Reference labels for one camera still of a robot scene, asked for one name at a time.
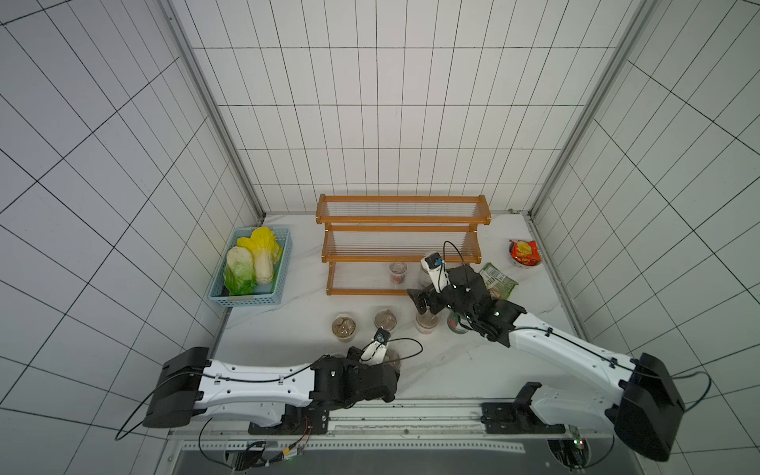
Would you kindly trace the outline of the red label jar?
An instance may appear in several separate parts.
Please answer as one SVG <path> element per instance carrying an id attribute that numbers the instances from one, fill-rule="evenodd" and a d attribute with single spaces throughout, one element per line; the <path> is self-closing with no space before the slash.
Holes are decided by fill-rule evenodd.
<path id="1" fill-rule="evenodd" d="M 439 316 L 431 312 L 417 314 L 415 326 L 421 334 L 432 334 L 439 325 Z"/>

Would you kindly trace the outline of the dark green tin can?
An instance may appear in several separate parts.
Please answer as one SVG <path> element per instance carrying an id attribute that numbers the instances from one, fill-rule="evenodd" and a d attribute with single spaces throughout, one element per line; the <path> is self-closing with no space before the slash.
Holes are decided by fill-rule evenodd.
<path id="1" fill-rule="evenodd" d="M 456 314 L 455 312 L 449 313 L 446 319 L 446 325 L 447 328 L 455 334 L 467 334 L 469 332 L 469 328 L 466 328 L 461 324 L 459 314 Z"/>

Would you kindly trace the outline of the small red jar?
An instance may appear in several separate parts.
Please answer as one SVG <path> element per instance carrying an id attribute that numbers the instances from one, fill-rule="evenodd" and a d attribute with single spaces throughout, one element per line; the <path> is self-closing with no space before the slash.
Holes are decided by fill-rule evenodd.
<path id="1" fill-rule="evenodd" d="M 405 283 L 408 265 L 405 262 L 392 262 L 388 266 L 389 278 L 393 285 L 402 285 Z"/>
<path id="2" fill-rule="evenodd" d="M 399 370 L 401 367 L 400 358 L 401 356 L 397 351 L 388 348 L 388 350 L 386 350 L 386 354 L 384 355 L 383 363 L 394 367 L 396 370 Z"/>

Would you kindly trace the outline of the green label seed jar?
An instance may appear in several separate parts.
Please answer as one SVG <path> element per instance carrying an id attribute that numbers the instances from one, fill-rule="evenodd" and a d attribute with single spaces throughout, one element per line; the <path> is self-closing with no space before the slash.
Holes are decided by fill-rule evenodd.
<path id="1" fill-rule="evenodd" d="M 391 333 L 397 327 L 398 318 L 390 308 L 387 308 L 378 312 L 373 318 L 373 322 L 376 329 Z"/>

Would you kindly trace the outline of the yellow label seed jar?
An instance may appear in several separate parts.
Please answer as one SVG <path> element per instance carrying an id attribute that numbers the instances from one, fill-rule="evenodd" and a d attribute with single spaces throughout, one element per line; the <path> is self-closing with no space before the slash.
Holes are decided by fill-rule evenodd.
<path id="1" fill-rule="evenodd" d="M 341 342 L 351 342 L 356 334 L 356 322 L 348 314 L 339 314 L 332 321 L 331 331 Z"/>

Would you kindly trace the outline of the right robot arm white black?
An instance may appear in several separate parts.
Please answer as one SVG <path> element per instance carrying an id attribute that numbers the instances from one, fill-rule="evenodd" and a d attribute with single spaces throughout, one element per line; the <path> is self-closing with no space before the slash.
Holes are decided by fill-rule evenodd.
<path id="1" fill-rule="evenodd" d="M 558 330 L 524 307 L 493 297 L 468 265 L 453 270 L 438 265 L 431 271 L 431 285 L 407 293 L 419 312 L 449 309 L 470 332 L 532 354 L 588 385 L 577 392 L 524 384 L 510 405 L 517 428 L 526 433 L 591 429 L 613 435 L 650 460 L 669 459 L 686 406 L 657 357 L 644 353 L 631 358 Z"/>

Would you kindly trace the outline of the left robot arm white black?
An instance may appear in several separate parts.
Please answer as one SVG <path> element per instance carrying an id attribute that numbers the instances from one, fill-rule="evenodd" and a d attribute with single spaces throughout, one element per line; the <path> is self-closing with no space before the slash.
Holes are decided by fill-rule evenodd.
<path id="1" fill-rule="evenodd" d="M 336 411 L 363 401 L 394 401 L 399 375 L 388 363 L 367 364 L 352 348 L 299 366 L 242 366 L 190 348 L 168 360 L 142 425 L 174 429 L 194 420 L 248 421 L 263 429 L 300 421 L 310 411 Z"/>

